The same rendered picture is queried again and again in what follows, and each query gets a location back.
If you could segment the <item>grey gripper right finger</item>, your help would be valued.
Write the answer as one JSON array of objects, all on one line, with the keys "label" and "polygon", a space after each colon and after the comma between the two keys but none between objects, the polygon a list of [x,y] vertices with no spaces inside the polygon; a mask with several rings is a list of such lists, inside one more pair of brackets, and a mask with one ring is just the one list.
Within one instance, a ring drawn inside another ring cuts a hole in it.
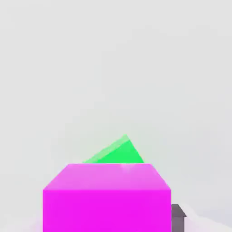
[{"label": "grey gripper right finger", "polygon": [[172,232],[232,232],[232,228],[197,215],[186,204],[173,203]]}]

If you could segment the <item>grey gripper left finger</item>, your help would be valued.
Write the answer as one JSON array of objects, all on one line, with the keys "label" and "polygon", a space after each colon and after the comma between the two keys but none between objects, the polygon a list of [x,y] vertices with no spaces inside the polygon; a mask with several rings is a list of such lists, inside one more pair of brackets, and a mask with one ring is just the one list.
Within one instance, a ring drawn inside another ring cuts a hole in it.
[{"label": "grey gripper left finger", "polygon": [[11,219],[0,232],[43,232],[42,212]]}]

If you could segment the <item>small magenta cube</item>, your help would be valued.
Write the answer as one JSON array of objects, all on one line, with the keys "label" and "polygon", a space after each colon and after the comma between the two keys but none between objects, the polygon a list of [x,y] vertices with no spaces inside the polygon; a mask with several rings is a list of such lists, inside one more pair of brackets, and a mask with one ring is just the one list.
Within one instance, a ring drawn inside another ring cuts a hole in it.
[{"label": "small magenta cube", "polygon": [[171,189],[151,164],[69,164],[43,189],[43,232],[171,230]]}]

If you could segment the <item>small green cube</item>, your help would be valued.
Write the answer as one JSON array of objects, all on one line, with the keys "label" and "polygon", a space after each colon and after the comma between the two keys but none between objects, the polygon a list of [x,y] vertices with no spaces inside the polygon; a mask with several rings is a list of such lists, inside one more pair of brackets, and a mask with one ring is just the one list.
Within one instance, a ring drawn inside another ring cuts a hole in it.
[{"label": "small green cube", "polygon": [[142,157],[127,135],[104,148],[84,163],[134,164],[144,163]]}]

